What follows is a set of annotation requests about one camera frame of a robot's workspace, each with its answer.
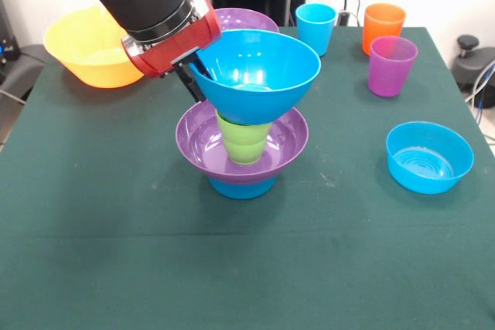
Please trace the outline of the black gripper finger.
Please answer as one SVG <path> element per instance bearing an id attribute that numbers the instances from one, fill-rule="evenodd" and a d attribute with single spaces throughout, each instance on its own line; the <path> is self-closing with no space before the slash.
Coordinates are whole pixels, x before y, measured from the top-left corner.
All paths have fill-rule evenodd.
<path id="1" fill-rule="evenodd" d="M 177 63 L 175 65 L 175 72 L 196 102 L 204 102 L 206 100 L 206 97 L 197 82 L 186 72 L 182 63 Z"/>
<path id="2" fill-rule="evenodd" d="M 212 79 L 209 70 L 206 68 L 198 55 L 189 55 L 188 65 L 195 78 L 197 78 L 198 76 L 202 76 L 210 80 Z"/>

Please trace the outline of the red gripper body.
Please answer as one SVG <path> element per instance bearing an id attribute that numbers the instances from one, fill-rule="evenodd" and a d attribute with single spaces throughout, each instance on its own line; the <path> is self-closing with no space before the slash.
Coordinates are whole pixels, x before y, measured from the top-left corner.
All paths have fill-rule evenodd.
<path id="1" fill-rule="evenodd" d="M 121 39 L 121 44 L 139 71 L 147 77 L 157 77 L 173 70 L 175 63 L 205 49 L 220 36 L 220 23 L 210 0 L 192 0 L 189 20 L 164 40 L 141 43 L 127 35 Z"/>

